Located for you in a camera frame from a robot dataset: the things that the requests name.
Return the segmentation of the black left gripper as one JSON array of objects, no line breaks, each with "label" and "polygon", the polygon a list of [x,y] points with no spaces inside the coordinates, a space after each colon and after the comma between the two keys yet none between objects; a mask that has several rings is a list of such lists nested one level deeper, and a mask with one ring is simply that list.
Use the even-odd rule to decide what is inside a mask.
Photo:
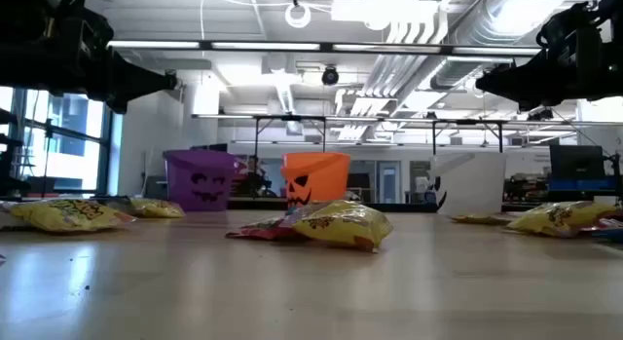
[{"label": "black left gripper", "polygon": [[127,96],[122,82],[121,56],[111,47],[95,57],[80,49],[74,55],[63,53],[59,45],[51,40],[30,42],[28,44],[29,62],[32,70],[28,73],[28,87],[50,92],[81,92],[104,101],[118,113],[124,113],[128,100],[168,89],[168,77],[125,63],[125,75],[135,83],[128,88]]}]

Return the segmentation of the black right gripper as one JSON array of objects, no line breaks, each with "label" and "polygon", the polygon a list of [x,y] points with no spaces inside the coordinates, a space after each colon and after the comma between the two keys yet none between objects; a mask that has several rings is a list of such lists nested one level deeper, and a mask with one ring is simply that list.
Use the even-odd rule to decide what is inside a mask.
[{"label": "black right gripper", "polygon": [[[518,92],[511,87],[524,87]],[[486,69],[476,88],[515,102],[520,111],[557,106],[568,99],[623,96],[623,44],[602,43],[548,60],[539,53],[524,65],[501,63]]]}]

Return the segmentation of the yellow Sour Patch candy bag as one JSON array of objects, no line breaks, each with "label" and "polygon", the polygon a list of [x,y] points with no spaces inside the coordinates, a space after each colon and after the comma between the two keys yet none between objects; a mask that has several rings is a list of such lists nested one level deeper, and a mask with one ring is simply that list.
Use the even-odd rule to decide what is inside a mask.
[{"label": "yellow Sour Patch candy bag", "polygon": [[507,225],[513,218],[504,215],[455,215],[451,217],[452,221],[460,224],[477,224],[477,225]]},{"label": "yellow Sour Patch candy bag", "polygon": [[335,246],[377,252],[393,226],[380,211],[357,202],[335,200],[292,210],[285,222],[299,234]]},{"label": "yellow Sour Patch candy bag", "polygon": [[505,228],[525,234],[574,238],[583,230],[597,228],[601,219],[619,213],[616,206],[594,201],[549,203],[525,211]]},{"label": "yellow Sour Patch candy bag", "polygon": [[9,212],[37,229],[84,233],[119,228],[135,218],[90,200],[50,200],[15,204]]},{"label": "yellow Sour Patch candy bag", "polygon": [[182,218],[184,210],[176,203],[159,199],[131,198],[133,212],[143,218]]}]

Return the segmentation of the large dark-framed window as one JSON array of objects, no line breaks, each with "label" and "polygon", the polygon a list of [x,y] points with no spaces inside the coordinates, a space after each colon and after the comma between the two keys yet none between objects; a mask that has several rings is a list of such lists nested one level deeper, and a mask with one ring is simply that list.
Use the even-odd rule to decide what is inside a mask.
[{"label": "large dark-framed window", "polygon": [[0,132],[22,142],[12,176],[29,184],[16,196],[40,196],[45,163],[45,122],[52,119],[48,193],[87,196],[105,189],[112,112],[83,94],[0,87]]}]

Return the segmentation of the black tripod stand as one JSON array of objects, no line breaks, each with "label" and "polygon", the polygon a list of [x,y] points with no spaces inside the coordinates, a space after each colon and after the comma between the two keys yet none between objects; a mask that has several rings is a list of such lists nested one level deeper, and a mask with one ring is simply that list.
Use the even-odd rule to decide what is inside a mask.
[{"label": "black tripod stand", "polygon": [[52,119],[48,118],[45,122],[45,163],[44,163],[44,175],[43,175],[43,189],[41,192],[41,198],[45,198],[48,193],[48,165],[50,156],[50,146],[52,139],[54,138],[54,130],[52,125]]}]

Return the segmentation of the blue shelf board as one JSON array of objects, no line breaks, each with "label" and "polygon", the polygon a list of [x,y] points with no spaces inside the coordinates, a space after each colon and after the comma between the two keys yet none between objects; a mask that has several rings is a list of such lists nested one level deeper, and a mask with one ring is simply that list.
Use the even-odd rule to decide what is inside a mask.
[{"label": "blue shelf board", "polygon": [[606,179],[551,179],[550,191],[606,191],[611,192],[616,188],[613,178]]}]

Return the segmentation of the black equipment stand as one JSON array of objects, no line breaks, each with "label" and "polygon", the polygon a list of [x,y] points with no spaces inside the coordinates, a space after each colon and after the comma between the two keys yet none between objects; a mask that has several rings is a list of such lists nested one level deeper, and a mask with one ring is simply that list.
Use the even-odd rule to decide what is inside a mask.
[{"label": "black equipment stand", "polygon": [[613,175],[609,178],[609,189],[607,192],[615,198],[615,205],[623,208],[623,172],[620,168],[621,156],[618,153],[604,156],[604,162],[609,163]]}]

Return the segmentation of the glass door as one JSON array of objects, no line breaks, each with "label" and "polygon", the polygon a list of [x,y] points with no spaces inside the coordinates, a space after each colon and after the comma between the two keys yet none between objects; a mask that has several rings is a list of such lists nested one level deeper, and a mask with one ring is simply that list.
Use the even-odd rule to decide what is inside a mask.
[{"label": "glass door", "polygon": [[379,201],[382,204],[400,202],[400,163],[379,162]]}]

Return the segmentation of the black equipment rack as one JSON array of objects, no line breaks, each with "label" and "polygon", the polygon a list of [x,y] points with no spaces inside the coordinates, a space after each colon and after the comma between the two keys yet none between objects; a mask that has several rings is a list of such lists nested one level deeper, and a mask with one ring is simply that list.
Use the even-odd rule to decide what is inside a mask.
[{"label": "black equipment rack", "polygon": [[9,197],[17,191],[23,192],[29,188],[27,182],[12,176],[13,159],[22,142],[0,132],[0,145],[6,146],[5,150],[0,150],[0,197]]}]

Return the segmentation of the black beam with light strips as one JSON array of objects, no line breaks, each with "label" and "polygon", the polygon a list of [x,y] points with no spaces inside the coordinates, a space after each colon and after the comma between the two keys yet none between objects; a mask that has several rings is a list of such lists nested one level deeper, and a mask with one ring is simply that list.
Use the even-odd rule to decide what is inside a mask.
[{"label": "black beam with light strips", "polygon": [[113,40],[109,43],[109,46],[118,50],[381,54],[457,57],[531,57],[540,51],[538,47],[523,46],[208,40]]}]

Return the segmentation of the black metal gantry frame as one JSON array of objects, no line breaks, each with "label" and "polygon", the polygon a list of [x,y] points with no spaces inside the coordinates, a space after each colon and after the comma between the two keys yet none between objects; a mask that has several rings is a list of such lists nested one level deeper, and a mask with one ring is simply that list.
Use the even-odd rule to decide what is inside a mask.
[{"label": "black metal gantry frame", "polygon": [[326,132],[327,132],[327,117],[326,116],[314,116],[314,115],[295,115],[295,114],[283,114],[283,115],[254,115],[252,118],[255,120],[255,132],[254,132],[254,155],[258,155],[258,146],[259,146],[259,135],[262,133],[263,129],[260,129],[260,123],[262,120],[269,120],[271,123],[274,120],[279,120],[283,122],[298,122],[303,123],[304,121],[318,121],[321,122],[323,128],[320,132],[322,136],[322,142],[315,142],[314,144],[320,144],[322,146],[322,152],[326,152]]},{"label": "black metal gantry frame", "polygon": [[[489,130],[493,135],[495,135],[498,139],[498,151],[499,153],[503,153],[503,134],[502,134],[502,130],[503,130],[503,125],[506,124],[507,121],[503,121],[503,120],[476,120],[476,119],[434,119],[431,122],[431,130],[432,130],[432,153],[433,155],[437,154],[437,142],[436,142],[436,138],[437,136],[445,129],[443,130],[436,130],[436,126],[438,124],[445,124],[446,126],[448,125],[452,125],[455,124],[457,126],[475,126],[475,125],[483,125],[485,127],[486,130]],[[490,125],[496,125],[497,126],[497,130],[494,131]]]}]

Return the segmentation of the silver ventilation duct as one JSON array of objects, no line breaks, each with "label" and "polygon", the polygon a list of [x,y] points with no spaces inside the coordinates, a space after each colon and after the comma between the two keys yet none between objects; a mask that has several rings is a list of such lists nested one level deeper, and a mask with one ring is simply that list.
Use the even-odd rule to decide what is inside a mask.
[{"label": "silver ventilation duct", "polygon": [[[480,0],[453,28],[447,42],[454,45],[513,45],[542,22],[530,13],[528,0]],[[433,90],[450,90],[482,65],[482,62],[446,58],[430,80]]]}]

